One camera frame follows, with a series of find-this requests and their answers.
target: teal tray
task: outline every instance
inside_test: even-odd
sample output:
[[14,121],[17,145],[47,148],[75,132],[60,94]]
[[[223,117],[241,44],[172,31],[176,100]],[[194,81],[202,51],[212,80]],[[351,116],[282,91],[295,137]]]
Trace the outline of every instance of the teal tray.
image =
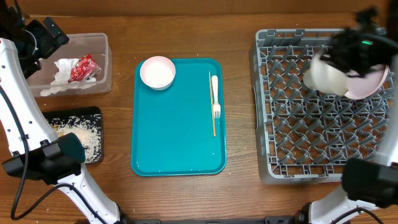
[[[172,59],[176,74],[166,90],[153,90],[136,68],[131,167],[141,176],[217,174],[226,165],[221,66],[211,58]],[[221,117],[213,137],[209,71],[218,76]]]

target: wooden table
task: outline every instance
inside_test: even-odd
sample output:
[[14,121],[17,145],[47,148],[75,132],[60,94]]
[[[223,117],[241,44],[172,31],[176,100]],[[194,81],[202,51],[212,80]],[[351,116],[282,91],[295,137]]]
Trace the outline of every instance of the wooden table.
[[[88,169],[105,194],[132,219],[264,218],[293,215],[338,184],[266,185],[257,170],[256,114],[249,77],[249,48],[260,29],[352,26],[351,14],[259,14],[242,16],[156,16],[58,18],[67,34],[104,32],[113,52],[113,89],[99,95],[37,98],[42,111],[95,105],[104,119],[104,160]],[[211,57],[223,69],[228,163],[218,175],[144,178],[130,166],[134,69],[151,56]],[[0,161],[10,158],[0,130]],[[19,179],[0,172],[0,223],[9,219]],[[17,213],[50,186],[28,180]],[[398,220],[397,207],[378,210],[385,223]],[[60,192],[17,223],[72,223],[84,219]],[[367,215],[354,223],[375,223]]]

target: fork handle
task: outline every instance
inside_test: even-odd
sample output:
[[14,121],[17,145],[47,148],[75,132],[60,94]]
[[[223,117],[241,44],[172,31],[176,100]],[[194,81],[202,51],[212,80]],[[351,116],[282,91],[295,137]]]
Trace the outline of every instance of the fork handle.
[[218,77],[216,75],[211,77],[211,85],[213,86],[214,103],[218,103]]

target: green light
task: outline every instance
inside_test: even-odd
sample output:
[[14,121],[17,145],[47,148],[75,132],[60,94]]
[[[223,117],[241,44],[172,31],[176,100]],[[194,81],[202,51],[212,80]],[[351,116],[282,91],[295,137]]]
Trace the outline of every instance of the green light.
[[370,40],[364,40],[364,41],[362,41],[362,44],[372,45],[373,42],[371,42]]

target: white granules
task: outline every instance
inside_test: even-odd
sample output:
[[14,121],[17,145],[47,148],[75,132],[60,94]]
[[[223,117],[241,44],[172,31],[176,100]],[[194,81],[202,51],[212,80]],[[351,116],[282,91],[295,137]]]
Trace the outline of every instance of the white granules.
[[100,127],[95,125],[95,121],[80,121],[79,117],[71,116],[66,124],[61,122],[57,125],[57,134],[66,135],[68,133],[76,134],[81,144],[85,148],[85,163],[94,162],[97,154],[101,152],[101,136],[98,135]]

